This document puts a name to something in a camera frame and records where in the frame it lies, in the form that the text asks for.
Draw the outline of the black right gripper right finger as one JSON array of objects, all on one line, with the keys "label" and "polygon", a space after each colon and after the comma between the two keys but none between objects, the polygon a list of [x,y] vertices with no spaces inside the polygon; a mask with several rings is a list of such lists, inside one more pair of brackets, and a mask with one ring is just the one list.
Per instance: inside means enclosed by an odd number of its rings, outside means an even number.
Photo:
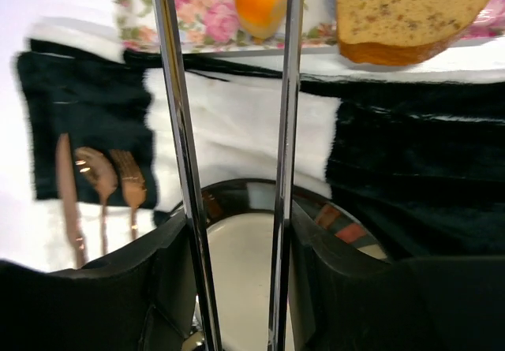
[{"label": "black right gripper right finger", "polygon": [[385,263],[294,206],[290,315],[298,350],[501,350],[504,259]]}]

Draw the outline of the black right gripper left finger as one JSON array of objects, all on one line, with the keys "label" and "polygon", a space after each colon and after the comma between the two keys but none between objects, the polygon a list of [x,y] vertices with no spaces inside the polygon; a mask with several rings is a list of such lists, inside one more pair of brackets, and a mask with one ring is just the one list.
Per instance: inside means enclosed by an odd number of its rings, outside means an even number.
[{"label": "black right gripper left finger", "polygon": [[196,284],[182,215],[81,269],[1,262],[3,350],[179,350]]}]

